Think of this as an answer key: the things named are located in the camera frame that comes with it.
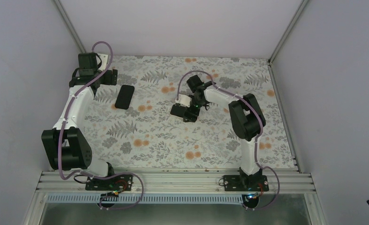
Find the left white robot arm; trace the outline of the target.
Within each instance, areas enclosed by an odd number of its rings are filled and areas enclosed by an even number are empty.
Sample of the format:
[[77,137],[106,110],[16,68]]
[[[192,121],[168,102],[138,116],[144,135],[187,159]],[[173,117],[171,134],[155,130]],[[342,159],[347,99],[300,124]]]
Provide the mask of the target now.
[[98,178],[97,183],[105,190],[116,185],[111,165],[93,159],[91,146],[81,132],[85,114],[100,85],[115,85],[118,73],[110,70],[112,55],[95,52],[80,53],[79,67],[69,83],[69,96],[59,120],[52,129],[42,132],[41,139],[52,169],[58,170],[63,180],[81,174]]

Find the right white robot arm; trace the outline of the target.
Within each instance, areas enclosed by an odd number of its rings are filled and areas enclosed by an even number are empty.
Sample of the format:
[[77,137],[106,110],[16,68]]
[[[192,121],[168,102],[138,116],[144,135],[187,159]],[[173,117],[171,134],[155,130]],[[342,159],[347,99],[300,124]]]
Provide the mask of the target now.
[[218,87],[213,81],[203,82],[194,75],[187,80],[192,94],[177,95],[176,103],[184,107],[183,121],[195,122],[202,107],[215,103],[229,110],[232,129],[241,140],[240,186],[251,191],[262,178],[262,167],[257,162],[257,138],[266,124],[253,94],[240,96]]

